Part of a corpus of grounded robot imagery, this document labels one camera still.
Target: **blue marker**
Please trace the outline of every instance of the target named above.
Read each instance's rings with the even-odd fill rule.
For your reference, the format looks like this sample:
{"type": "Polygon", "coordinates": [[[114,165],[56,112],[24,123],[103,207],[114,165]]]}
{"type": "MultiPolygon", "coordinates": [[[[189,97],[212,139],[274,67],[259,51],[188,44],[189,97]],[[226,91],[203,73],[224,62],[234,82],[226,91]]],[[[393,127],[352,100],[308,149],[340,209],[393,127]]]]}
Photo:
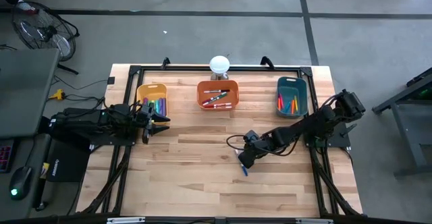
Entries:
{"type": "MultiPolygon", "coordinates": [[[[237,156],[237,159],[238,159],[239,152],[238,152],[237,149],[234,149],[234,151],[236,152],[236,156],[237,156]]],[[[245,175],[246,177],[248,177],[248,170],[247,170],[247,168],[243,165],[242,162],[240,162],[240,166],[242,167],[242,170],[243,170],[244,175],[245,175]]]]}
{"type": "Polygon", "coordinates": [[[285,113],[288,113],[288,108],[290,107],[290,105],[291,105],[291,100],[286,104],[286,107],[285,107],[285,113]]]}

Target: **gray floor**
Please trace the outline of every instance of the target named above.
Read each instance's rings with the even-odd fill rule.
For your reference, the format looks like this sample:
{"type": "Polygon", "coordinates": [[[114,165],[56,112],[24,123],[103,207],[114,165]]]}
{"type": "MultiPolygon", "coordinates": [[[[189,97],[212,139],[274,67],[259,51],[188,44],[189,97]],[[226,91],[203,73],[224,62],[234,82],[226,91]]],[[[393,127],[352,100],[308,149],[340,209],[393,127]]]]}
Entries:
{"type": "MultiPolygon", "coordinates": [[[[35,0],[58,8],[168,11],[301,11],[298,0],[35,0]]],[[[307,0],[311,12],[431,13],[432,0],[307,0]]],[[[269,56],[276,64],[310,65],[301,18],[62,16],[80,29],[78,50],[68,64],[81,72],[57,75],[83,86],[109,75],[112,63],[207,63],[225,55],[232,63],[256,64],[269,56]]],[[[0,15],[0,44],[24,49],[0,15]]],[[[331,68],[336,90],[354,91],[368,109],[350,133],[352,157],[364,213],[372,217],[431,222],[432,175],[395,179],[412,164],[391,112],[370,109],[403,89],[406,81],[431,67],[432,20],[312,19],[320,65],[331,68]]],[[[67,93],[102,96],[103,83],[67,93]]],[[[45,115],[92,102],[49,102],[45,115]]],[[[34,216],[67,212],[77,185],[53,184],[53,203],[34,216]]]]}

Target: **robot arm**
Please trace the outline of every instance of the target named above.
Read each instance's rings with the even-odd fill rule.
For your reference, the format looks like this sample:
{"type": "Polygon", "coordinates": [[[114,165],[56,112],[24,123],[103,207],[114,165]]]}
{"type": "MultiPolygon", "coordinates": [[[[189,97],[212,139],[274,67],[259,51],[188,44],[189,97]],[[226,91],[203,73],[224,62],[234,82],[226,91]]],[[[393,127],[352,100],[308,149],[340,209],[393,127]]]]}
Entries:
{"type": "Polygon", "coordinates": [[[134,144],[137,129],[143,129],[142,141],[146,144],[149,136],[169,128],[153,124],[170,119],[156,113],[152,103],[149,106],[139,105],[138,110],[134,109],[136,106],[132,106],[118,104],[105,109],[67,108],[52,116],[49,134],[64,141],[127,146],[134,144]]]}
{"type": "Polygon", "coordinates": [[[337,124],[350,123],[360,119],[364,112],[365,108],[355,93],[343,90],[324,102],[316,113],[291,126],[275,128],[264,133],[261,137],[254,131],[249,131],[243,137],[245,141],[244,151],[239,154],[238,158],[246,168],[250,168],[255,159],[269,153],[284,156],[282,152],[292,142],[297,143],[302,134],[318,140],[328,139],[332,136],[333,129],[337,124]],[[335,102],[334,109],[331,108],[333,102],[335,102]]]}

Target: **butcher block tabletop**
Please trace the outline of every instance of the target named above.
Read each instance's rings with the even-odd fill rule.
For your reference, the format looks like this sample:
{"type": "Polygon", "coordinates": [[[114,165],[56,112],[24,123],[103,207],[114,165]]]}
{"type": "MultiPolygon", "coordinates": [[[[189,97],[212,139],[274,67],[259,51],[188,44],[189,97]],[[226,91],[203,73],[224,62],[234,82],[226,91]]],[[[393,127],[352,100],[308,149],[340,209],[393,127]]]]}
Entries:
{"type": "MultiPolygon", "coordinates": [[[[114,64],[115,83],[107,86],[107,104],[123,103],[130,64],[114,64]]],[[[319,105],[335,94],[330,69],[312,67],[319,105]]],[[[300,119],[275,113],[275,91],[290,72],[230,72],[239,85],[240,102],[232,111],[203,111],[196,103],[196,85],[211,72],[148,71],[143,84],[167,86],[170,129],[132,147],[121,215],[187,217],[318,217],[317,196],[309,151],[300,138],[287,157],[257,159],[246,177],[225,140],[254,130],[265,133],[300,119]]],[[[133,103],[136,81],[132,84],[133,103]]],[[[311,98],[309,112],[312,113],[311,98]]],[[[231,139],[243,146],[241,138],[231,139]]],[[[112,146],[100,147],[88,162],[77,211],[85,209],[107,181],[112,146]]],[[[347,154],[328,150],[333,180],[351,206],[361,212],[354,172],[347,154]]],[[[111,208],[117,184],[113,188],[111,208]]],[[[330,210],[327,188],[323,188],[330,210]]]]}

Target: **purple marker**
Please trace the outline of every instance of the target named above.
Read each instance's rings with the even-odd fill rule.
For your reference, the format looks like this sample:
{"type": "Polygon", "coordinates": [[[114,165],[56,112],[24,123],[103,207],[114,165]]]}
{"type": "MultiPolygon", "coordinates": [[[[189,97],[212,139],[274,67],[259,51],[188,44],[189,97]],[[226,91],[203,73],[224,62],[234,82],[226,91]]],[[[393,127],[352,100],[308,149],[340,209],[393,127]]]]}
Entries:
{"type": "Polygon", "coordinates": [[[159,99],[159,114],[160,115],[163,115],[163,108],[162,108],[162,101],[163,101],[163,99],[162,98],[160,98],[159,99]]]}
{"type": "Polygon", "coordinates": [[[167,116],[167,99],[162,99],[162,115],[167,116]]]}

